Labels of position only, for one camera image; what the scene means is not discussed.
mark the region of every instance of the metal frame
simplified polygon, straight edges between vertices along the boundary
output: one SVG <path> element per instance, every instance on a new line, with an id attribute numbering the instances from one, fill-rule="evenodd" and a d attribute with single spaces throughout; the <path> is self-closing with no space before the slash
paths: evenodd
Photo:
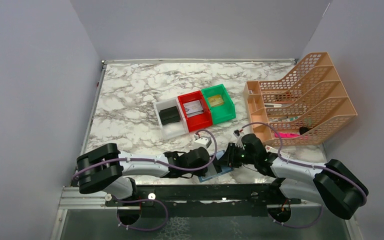
<path id="1" fill-rule="evenodd" d="M 94 114 L 97 108 L 99 96 L 101 93 L 101 88 L 103 85 L 103 80 L 105 77 L 105 72 L 108 64 L 155 64 L 155 63 L 239 63 L 239 62 L 292 62 L 297 64 L 298 59 L 289 58 L 289 59 L 194 59 L 194 58 L 185 58 L 185 59 L 131 59 L 131 60 L 106 60 L 102 61 L 102 71 L 98 86 L 96 88 L 95 98 L 93 101 L 93 106 L 90 112 L 87 128 L 84 134 L 83 143 L 81 146 L 80 155 L 84 154 L 88 144 L 89 134 L 91 131 Z M 323 155 L 326 158 L 326 153 L 324 151 L 324 146 L 322 147 Z M 106 206 L 105 192 L 97 192 L 94 194 L 83 195 L 79 193 L 78 187 L 64 187 L 61 193 L 60 202 L 58 205 L 58 210 L 56 213 L 56 218 L 52 233 L 50 236 L 51 240 L 59 240 L 63 234 L 63 229 L 67 217 L 68 210 L 73 209 L 120 209 L 120 210 L 139 210 L 138 206 Z M 278 208 L 280 204 L 268 204 L 266 207 L 269 208 Z M 295 208 L 297 207 L 315 207 L 319 206 L 318 204 L 302 201 L 301 204 L 294 204 Z M 353 240 L 363 240 L 360 228 L 358 226 L 355 216 L 350 220 L 346 220 L 346 227 L 348 229 L 349 235 Z"/>

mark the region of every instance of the marble tabletop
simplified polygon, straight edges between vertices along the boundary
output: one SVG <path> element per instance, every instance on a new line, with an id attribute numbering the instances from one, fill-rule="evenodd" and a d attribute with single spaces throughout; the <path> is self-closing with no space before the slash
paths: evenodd
<path id="1" fill-rule="evenodd" d="M 294 67 L 292 62 L 161 62 L 108 64 L 99 93 L 86 151 L 107 143 L 132 154 L 161 154 L 165 151 L 189 151 L 193 133 L 163 140 L 154 102 L 224 84 L 236 110 L 236 118 L 208 128 L 225 150 L 236 138 L 233 131 L 248 123 L 242 95 L 246 81 L 272 81 L 282 78 Z M 326 161 L 321 146 L 284 147 L 295 159 L 313 163 Z M 214 144 L 208 149 L 214 152 Z M 200 183 L 191 179 L 133 176 L 138 185 L 177 184 L 251 184 L 270 183 L 273 178 L 240 167 Z"/>

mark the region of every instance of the purple cable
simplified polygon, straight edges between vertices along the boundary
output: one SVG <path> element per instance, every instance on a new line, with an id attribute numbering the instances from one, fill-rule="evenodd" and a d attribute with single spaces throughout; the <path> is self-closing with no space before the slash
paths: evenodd
<path id="1" fill-rule="evenodd" d="M 214 159 L 216 158 L 217 142 L 216 142 L 216 137 L 214 137 L 214 135 L 210 131 L 208 131 L 207 129 L 200 129 L 200 130 L 196 131 L 195 134 L 197 134 L 199 132 L 206 132 L 206 133 L 208 133 L 211 136 L 212 140 L 214 141 L 214 154 L 212 155 L 212 158 L 209 160 L 209 162 L 207 164 L 203 165 L 203 166 L 196 167 L 196 168 L 184 168 L 184 167 L 179 167 L 179 166 L 171 165 L 169 163 L 165 163 L 165 162 L 162 162 L 160 160 L 156 160 L 155 161 L 153 159 L 148 159 L 148 158 L 130 158 L 130 161 L 132 161 L 132 162 L 157 163 L 157 164 L 161 164 L 161 165 L 173 168 L 173 169 L 182 170 L 182 171 L 190 171 L 190 172 L 194 172 L 194 171 L 198 171 L 198 170 L 204 169 L 204 168 L 208 167 L 214 161 Z M 91 170 L 93 168 L 96 168 L 96 167 L 99 167 L 99 166 L 102 166 L 102 165 L 105 165 L 105 164 L 109 164 L 109 163 L 126 162 L 126 161 L 127 161 L 127 158 L 115 158 L 115 159 L 101 161 L 101 162 L 95 163 L 93 165 L 90 165 L 90 166 L 88 166 L 86 168 L 83 168 L 82 170 L 76 172 L 72 176 L 72 179 L 75 180 L 79 175 L 81 175 L 82 173 L 87 172 L 87 171 L 89 171 L 89 170 Z"/>
<path id="2" fill-rule="evenodd" d="M 248 126 L 250 126 L 250 125 L 254 125 L 254 124 L 262 124 L 262 125 L 264 125 L 264 126 L 267 126 L 267 127 L 269 127 L 271 130 L 273 130 L 273 132 L 274 132 L 275 134 L 277 134 L 277 136 L 278 136 L 278 138 L 279 138 L 279 141 L 280 141 L 279 149 L 277 150 L 277 155 L 278 155 L 278 157 L 279 157 L 282 161 L 284 161 L 284 162 L 286 162 L 286 163 L 295 164 L 295 165 L 298 165 L 298 166 L 301 166 L 301 167 L 315 168 L 315 169 L 325 170 L 325 171 L 327 171 L 327 172 L 329 172 L 329 173 L 331 173 L 331 174 L 334 174 L 334 175 L 340 177 L 341 179 L 347 181 L 349 184 L 351 184 L 353 187 L 355 187 L 355 188 L 361 193 L 361 196 L 362 196 L 362 198 L 363 198 L 363 202 L 362 202 L 361 206 L 364 206 L 364 205 L 367 203 L 367 195 L 366 195 L 366 193 L 363 191 L 363 189 L 362 189 L 360 186 L 358 186 L 355 182 L 353 182 L 353 181 L 352 181 L 351 179 L 349 179 L 348 177 L 346 177 L 346 176 L 344 176 L 344 175 L 342 175 L 342 174 L 339 174 L 339 173 L 337 173 L 336 171 L 334 171 L 334 170 L 332 170 L 332 169 L 330 169 L 330 168 L 324 167 L 324 166 L 317 166 L 317 165 L 313 166 L 313 165 L 311 165 L 311 164 L 305 164 L 305 163 L 301 163 L 301 162 L 296 162 L 296 161 L 292 161 L 292 160 L 287 160 L 287 159 L 285 159 L 284 157 L 282 157 L 282 156 L 281 156 L 281 149 L 282 149 L 282 147 L 283 147 L 283 145 L 284 145 L 283 140 L 282 140 L 282 138 L 281 138 L 279 132 L 276 131 L 276 130 L 275 130 L 272 126 L 270 126 L 269 124 L 267 124 L 267 123 L 265 123 L 265 122 L 256 121 L 256 122 L 251 122 L 251 123 L 245 124 L 245 125 L 242 127 L 242 129 L 243 129 L 243 128 L 246 128 L 246 127 L 248 127 Z"/>
<path id="3" fill-rule="evenodd" d="M 160 200 L 157 200 L 157 199 L 138 199 L 138 200 L 132 200 L 132 201 L 124 201 L 124 200 L 120 200 L 120 199 L 116 198 L 114 195 L 112 197 L 117 202 L 120 202 L 123 204 L 134 204 L 134 203 L 140 203 L 140 202 L 155 202 L 155 203 L 159 203 L 164 208 L 164 212 L 165 212 L 164 221 L 161 223 L 161 225 L 153 227 L 153 228 L 140 228 L 140 227 L 135 227 L 135 226 L 130 226 L 130 225 L 124 225 L 120 221 L 120 215 L 119 215 L 119 212 L 117 211 L 118 226 L 119 227 L 123 226 L 126 228 L 126 230 L 133 229 L 133 230 L 138 230 L 138 231 L 142 231 L 142 232 L 152 232 L 152 231 L 155 231 L 155 230 L 158 230 L 158 229 L 164 227 L 167 224 L 167 222 L 169 221 L 169 210 L 167 210 L 167 207 Z"/>
<path id="4" fill-rule="evenodd" d="M 322 215 L 323 215 L 323 211 L 324 211 L 324 208 L 323 208 L 323 206 L 321 206 L 320 207 L 320 212 L 318 213 L 317 218 L 312 223 L 309 223 L 309 224 L 306 224 L 306 225 L 302 225 L 302 226 L 294 226 L 294 225 L 289 225 L 289 224 L 286 224 L 286 223 L 282 224 L 282 222 L 279 222 L 279 221 L 275 220 L 270 214 L 268 216 L 271 219 L 273 219 L 274 223 L 282 225 L 282 227 L 287 227 L 287 228 L 291 228 L 291 229 L 306 229 L 306 228 L 312 227 L 313 225 L 316 225 L 320 221 L 320 219 L 322 218 Z"/>

